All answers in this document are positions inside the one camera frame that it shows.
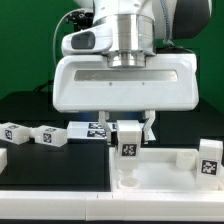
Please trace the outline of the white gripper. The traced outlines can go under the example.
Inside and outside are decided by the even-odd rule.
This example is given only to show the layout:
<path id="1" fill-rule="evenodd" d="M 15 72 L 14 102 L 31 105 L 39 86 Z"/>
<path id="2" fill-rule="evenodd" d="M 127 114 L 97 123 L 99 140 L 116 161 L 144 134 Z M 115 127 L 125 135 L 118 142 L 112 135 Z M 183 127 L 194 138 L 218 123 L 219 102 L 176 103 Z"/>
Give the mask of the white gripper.
<path id="1" fill-rule="evenodd" d="M 158 54 L 148 57 L 144 68 L 110 68 L 101 55 L 66 56 L 56 68 L 53 105 L 60 112 L 100 111 L 109 145 L 109 112 L 144 111 L 142 142 L 147 144 L 154 110 L 192 110 L 198 104 L 196 67 L 193 54 Z"/>

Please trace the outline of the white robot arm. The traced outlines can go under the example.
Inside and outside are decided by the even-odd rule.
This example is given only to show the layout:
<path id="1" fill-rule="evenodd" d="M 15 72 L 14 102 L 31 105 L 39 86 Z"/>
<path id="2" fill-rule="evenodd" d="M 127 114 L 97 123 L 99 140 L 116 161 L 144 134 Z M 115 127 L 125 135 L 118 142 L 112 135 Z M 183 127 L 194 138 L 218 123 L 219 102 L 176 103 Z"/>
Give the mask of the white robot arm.
<path id="1" fill-rule="evenodd" d="M 83 26 L 61 43 L 53 87 L 58 111 L 97 111 L 112 143 L 119 134 L 107 123 L 111 112 L 142 112 L 146 142 L 157 111 L 196 107 L 196 55 L 173 41 L 206 27 L 212 0 L 75 1 Z"/>

